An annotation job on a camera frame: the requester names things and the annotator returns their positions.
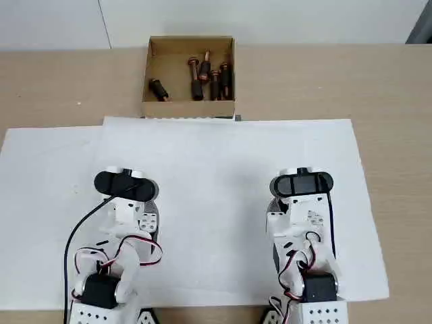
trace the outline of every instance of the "cardboard box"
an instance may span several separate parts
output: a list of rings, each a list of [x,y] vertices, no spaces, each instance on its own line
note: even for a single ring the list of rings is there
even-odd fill
[[[233,100],[211,101],[209,83],[202,86],[204,100],[193,101],[188,59],[204,59],[210,51],[211,69],[232,65]],[[152,36],[148,42],[142,112],[145,117],[232,117],[235,101],[234,39],[230,36]],[[171,102],[160,102],[149,90],[149,80],[159,79]]]

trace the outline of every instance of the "red and white wire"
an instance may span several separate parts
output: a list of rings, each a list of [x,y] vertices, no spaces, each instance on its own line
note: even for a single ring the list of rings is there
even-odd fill
[[[280,316],[280,318],[282,319],[284,317],[284,314],[282,313],[281,307],[282,305],[280,305],[280,307],[278,307],[273,300],[276,300],[279,304],[281,304],[281,300],[275,296],[270,296],[269,298],[269,304],[270,306],[272,306],[276,313]]]
[[[77,249],[77,251],[75,252],[75,255],[74,255],[75,270],[76,270],[76,272],[78,274],[80,274],[80,269],[79,269],[79,266],[78,266],[78,255],[80,253],[82,253],[82,252],[87,252],[88,254],[99,254],[99,255],[101,255],[104,258],[104,260],[101,260],[101,262],[105,262],[106,263],[109,260],[107,254],[104,251],[99,250],[98,248],[92,248],[92,247],[89,247],[89,246],[85,246],[83,248],[79,248],[79,249]]]
[[[292,261],[294,260],[294,257],[297,255],[297,253],[299,253],[299,251],[295,251],[295,253],[290,256],[290,258],[288,259],[288,262],[286,263],[285,267],[283,268],[282,271],[279,272],[279,275],[277,276],[277,280],[279,281],[279,285],[281,285],[281,287],[285,290],[283,292],[283,294],[289,298],[291,298],[292,300],[301,300],[301,297],[295,296],[293,294],[290,293],[290,287],[285,286],[285,284],[281,281],[281,276],[284,274],[285,271],[287,271],[287,269],[290,267],[290,265],[292,264]]]
[[[127,235],[121,239],[119,246],[117,248],[117,251],[115,252],[114,257],[112,259],[107,260],[101,266],[102,267],[108,267],[108,266],[112,265],[114,262],[116,262],[117,258],[119,257],[120,251],[122,250],[123,243],[126,242],[127,240],[131,240],[131,239],[150,244],[151,246],[154,246],[155,248],[157,248],[160,252],[159,258],[157,258],[156,260],[148,261],[148,262],[140,262],[141,267],[148,267],[149,265],[156,265],[157,263],[159,263],[161,261],[163,251],[162,251],[161,246],[159,244],[157,244],[154,240],[152,240],[150,238],[143,238],[142,236],[138,236],[138,235]]]

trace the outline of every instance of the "bolt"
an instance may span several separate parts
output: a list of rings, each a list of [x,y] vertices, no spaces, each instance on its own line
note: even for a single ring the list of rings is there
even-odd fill
[[[192,80],[198,80],[198,64],[199,63],[200,63],[200,61],[195,56],[190,57],[188,60]]]
[[[159,101],[170,101],[168,92],[163,87],[161,81],[158,79],[150,79],[148,81],[148,87],[152,90],[153,94]]]
[[[201,63],[200,66],[200,73],[198,74],[198,78],[203,81],[207,82],[209,81],[209,73],[210,73],[210,52],[206,51],[204,56],[204,61]]]
[[[212,101],[218,101],[221,98],[221,90],[219,87],[219,71],[211,71],[210,77],[210,98]]]
[[[192,93],[192,98],[195,101],[203,100],[203,88],[201,87],[200,80],[198,80],[199,60],[196,57],[190,57],[188,60],[188,64],[190,66],[190,74],[192,76],[192,81],[190,83],[190,92]]]
[[[221,64],[221,86],[223,96],[225,99],[228,99],[230,97],[230,71],[226,62],[222,62]]]

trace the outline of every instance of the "black cable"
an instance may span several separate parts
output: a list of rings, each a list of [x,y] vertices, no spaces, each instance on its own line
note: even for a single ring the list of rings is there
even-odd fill
[[[134,184],[133,186],[130,186],[129,188],[126,188],[125,190],[122,190],[118,194],[115,194],[107,199],[105,199],[103,202],[101,202],[99,205],[97,205],[94,209],[92,209],[87,215],[85,215],[81,220],[75,225],[74,229],[69,235],[69,238],[66,242],[65,252],[63,255],[63,280],[64,280],[64,290],[65,290],[65,300],[64,300],[64,311],[63,311],[63,324],[68,324],[68,252],[69,252],[69,246],[72,241],[72,238],[74,237],[76,231],[78,228],[94,213],[96,213],[99,209],[104,207],[107,203],[112,201],[114,198],[117,198],[118,195],[123,194],[129,190],[135,189],[139,186],[141,186],[142,183],[139,182],[137,184]]]

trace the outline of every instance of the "table surface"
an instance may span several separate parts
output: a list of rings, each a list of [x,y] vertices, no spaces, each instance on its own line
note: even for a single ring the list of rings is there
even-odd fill
[[[140,116],[145,56],[146,49],[0,53],[0,141],[11,127]],[[388,300],[349,305],[353,324],[430,323],[431,59],[430,45],[236,47],[243,119],[352,118],[390,286]],[[157,314],[161,323],[258,323],[262,309]],[[0,323],[60,322],[59,311],[0,312]]]

